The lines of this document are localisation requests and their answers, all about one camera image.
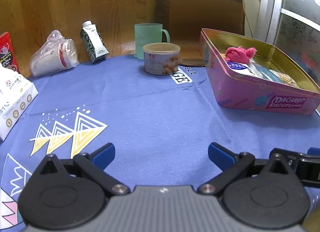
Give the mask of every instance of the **can lid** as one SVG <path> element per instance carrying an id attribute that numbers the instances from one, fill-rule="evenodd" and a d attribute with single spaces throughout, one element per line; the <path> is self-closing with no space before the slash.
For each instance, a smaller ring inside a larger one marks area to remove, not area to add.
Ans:
<path id="1" fill-rule="evenodd" d="M 173 44 L 173 43 L 156 42 L 156 43 L 150 43 L 150 44 L 143 46 L 143 51 L 149 52 L 149 53 L 167 54 L 167 53 L 179 52 L 180 47 L 178 45 Z"/>
<path id="2" fill-rule="evenodd" d="M 88 25 L 92 25 L 91 21 L 86 21 L 82 24 L 82 27 L 86 27 Z"/>

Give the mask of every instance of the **chair backrest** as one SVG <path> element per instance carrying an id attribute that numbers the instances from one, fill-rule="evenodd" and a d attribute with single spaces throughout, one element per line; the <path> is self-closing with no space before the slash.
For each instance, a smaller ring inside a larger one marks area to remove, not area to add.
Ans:
<path id="1" fill-rule="evenodd" d="M 198 41 L 202 28 L 244 35 L 242 0 L 157 0 L 156 20 L 178 43 Z"/>

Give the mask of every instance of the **white package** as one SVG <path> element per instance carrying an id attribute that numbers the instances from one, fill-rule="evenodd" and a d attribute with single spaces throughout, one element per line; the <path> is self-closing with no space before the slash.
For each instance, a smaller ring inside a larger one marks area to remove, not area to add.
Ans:
<path id="1" fill-rule="evenodd" d="M 4 141 L 36 95 L 32 82 L 0 63 L 0 140 Z"/>
<path id="2" fill-rule="evenodd" d="M 260 75 L 257 75 L 252 70 L 252 66 L 249 67 L 248 64 L 232 62 L 232 61 L 227 61 L 227 64 L 230 69 L 232 69 L 233 71 L 235 71 L 237 73 L 248 75 L 248 76 L 253 76 L 253 77 L 260 77 Z"/>
<path id="3" fill-rule="evenodd" d="M 30 72 L 38 77 L 71 69 L 78 64 L 73 40 L 65 39 L 58 30 L 53 30 L 45 44 L 31 57 Z"/>

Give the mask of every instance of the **wooden wall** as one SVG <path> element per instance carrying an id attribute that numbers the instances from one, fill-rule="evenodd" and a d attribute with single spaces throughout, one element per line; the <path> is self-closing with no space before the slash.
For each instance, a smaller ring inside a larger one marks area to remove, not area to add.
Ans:
<path id="1" fill-rule="evenodd" d="M 134 52 L 134 24 L 153 22 L 155 0 L 0 0 L 0 33 L 9 32 L 21 72 L 57 29 L 72 38 L 79 60 L 89 59 L 79 37 L 82 23 L 97 25 L 111 56 Z"/>

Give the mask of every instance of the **yellow triangle pattern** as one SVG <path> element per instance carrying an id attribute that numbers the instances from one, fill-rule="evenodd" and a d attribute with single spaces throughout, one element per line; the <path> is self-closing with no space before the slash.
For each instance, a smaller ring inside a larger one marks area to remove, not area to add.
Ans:
<path id="1" fill-rule="evenodd" d="M 50 136 L 49 137 L 43 137 L 43 138 L 36 138 L 34 143 L 33 143 L 33 149 L 31 152 L 30 157 L 35 154 L 47 141 L 50 140 Z"/>
<path id="2" fill-rule="evenodd" d="M 70 159 L 76 154 L 81 152 L 93 139 L 95 139 L 107 126 L 96 127 L 85 129 L 81 131 L 76 131 L 73 134 L 72 148 Z"/>
<path id="3" fill-rule="evenodd" d="M 72 136 L 73 136 L 72 133 L 52 136 L 47 148 L 47 154 L 52 153 L 55 149 L 57 149 L 58 147 L 63 145 L 66 141 L 68 141 Z"/>

